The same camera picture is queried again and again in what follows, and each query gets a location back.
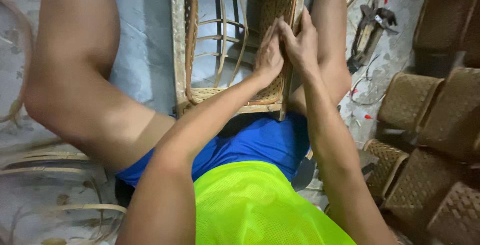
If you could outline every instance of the right hand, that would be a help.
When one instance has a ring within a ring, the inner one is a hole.
[[[318,75],[320,71],[317,61],[318,34],[312,24],[312,18],[307,7],[303,6],[302,31],[298,36],[295,37],[291,27],[283,20],[283,17],[280,18],[278,26],[285,42],[286,53],[294,68],[303,78]]]

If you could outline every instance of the leg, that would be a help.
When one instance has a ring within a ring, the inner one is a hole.
[[[47,129],[114,171],[151,150],[175,120],[111,86],[115,0],[42,0],[25,107]]]
[[[337,105],[351,87],[345,58],[347,3],[345,0],[314,0],[311,19],[318,32],[318,63],[332,102]],[[292,104],[306,113],[303,85],[292,95]]]

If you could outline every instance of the left hand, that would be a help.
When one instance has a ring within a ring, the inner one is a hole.
[[[267,87],[280,74],[284,59],[280,52],[279,19],[275,18],[273,24],[267,29],[258,49],[254,76],[262,78]]]

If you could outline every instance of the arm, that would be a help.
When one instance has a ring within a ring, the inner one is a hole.
[[[117,244],[195,243],[192,163],[238,109],[279,75],[283,58],[276,23],[261,43],[255,72],[190,110],[157,144],[135,190]]]
[[[309,138],[332,220],[359,245],[396,244],[363,180],[350,132],[328,94],[323,80],[328,76],[322,75],[322,64],[317,63],[317,33],[307,9],[297,37],[285,22],[279,27],[288,56],[305,85]]]

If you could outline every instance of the forearm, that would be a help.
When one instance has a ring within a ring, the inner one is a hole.
[[[305,82],[309,137],[332,219],[357,244],[394,244],[363,180],[356,146],[322,78]]]
[[[129,206],[118,244],[195,243],[195,156],[265,86],[250,76],[180,118],[155,147]]]
[[[179,159],[178,156],[188,156],[186,159],[193,162],[208,141],[266,84],[268,80],[253,74],[203,101],[180,118],[155,149],[176,154],[169,156],[175,160]]]

